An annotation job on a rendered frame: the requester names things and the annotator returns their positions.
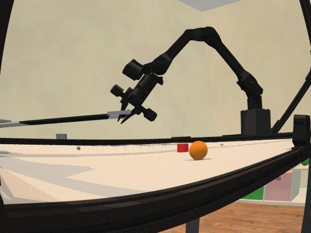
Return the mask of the orange ball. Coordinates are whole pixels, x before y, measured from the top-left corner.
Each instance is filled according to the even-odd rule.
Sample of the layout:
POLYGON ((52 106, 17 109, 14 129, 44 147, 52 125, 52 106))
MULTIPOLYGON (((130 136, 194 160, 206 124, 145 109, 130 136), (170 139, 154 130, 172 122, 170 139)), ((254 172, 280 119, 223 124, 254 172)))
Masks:
POLYGON ((189 154, 193 159, 201 160, 207 155, 207 145, 202 141, 196 141, 191 144, 189 154))

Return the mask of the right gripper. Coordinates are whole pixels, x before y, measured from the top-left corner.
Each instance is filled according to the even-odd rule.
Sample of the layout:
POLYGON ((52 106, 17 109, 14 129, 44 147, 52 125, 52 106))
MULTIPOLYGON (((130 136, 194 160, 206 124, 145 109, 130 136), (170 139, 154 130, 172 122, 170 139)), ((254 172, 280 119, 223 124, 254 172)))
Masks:
POLYGON ((127 119, 129 119, 131 116, 135 114, 140 115, 141 112, 143 113, 144 117, 148 119, 149 121, 155 120, 155 118, 157 117, 157 113, 151 110, 150 108, 146 109, 142 106, 143 102, 146 100, 148 95, 151 93, 151 90, 147 86, 145 86, 142 83, 138 83, 135 86, 135 88, 132 90, 129 96, 123 93, 123 90, 124 89, 122 89, 116 84, 112 87, 110 91, 116 97, 119 97, 119 96, 122 97, 120 101, 122 103, 121 111, 126 109, 128 103, 133 105, 135 108, 132 110, 131 114, 129 114, 128 116, 124 118, 121 124, 123 124, 127 119))

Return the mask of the red cube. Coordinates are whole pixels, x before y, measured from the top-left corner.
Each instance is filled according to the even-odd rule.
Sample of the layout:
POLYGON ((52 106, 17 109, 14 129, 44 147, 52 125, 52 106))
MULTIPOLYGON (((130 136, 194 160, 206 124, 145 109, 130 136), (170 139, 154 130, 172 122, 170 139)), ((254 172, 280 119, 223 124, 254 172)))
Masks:
POLYGON ((189 144, 177 144, 177 152, 188 152, 189 144))

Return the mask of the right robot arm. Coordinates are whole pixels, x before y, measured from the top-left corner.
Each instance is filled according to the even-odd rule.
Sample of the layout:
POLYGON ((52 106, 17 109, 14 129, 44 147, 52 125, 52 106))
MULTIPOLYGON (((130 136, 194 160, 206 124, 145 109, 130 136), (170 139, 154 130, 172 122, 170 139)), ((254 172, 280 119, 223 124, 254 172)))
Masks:
POLYGON ((208 26, 205 28, 185 30, 166 52, 159 55, 152 62, 142 65, 133 59, 124 67, 122 73, 134 81, 139 80, 142 75, 144 75, 139 83, 144 84, 152 91, 157 83, 163 85, 163 77, 159 77, 157 75, 163 75, 166 73, 175 56, 188 44, 190 40, 204 41, 209 46, 216 49, 216 51, 237 75, 237 84, 248 97, 248 110, 254 108, 263 109, 262 97, 260 95, 263 93, 263 89, 258 84, 257 80, 241 66, 233 54, 222 43, 220 36, 213 27, 208 26))

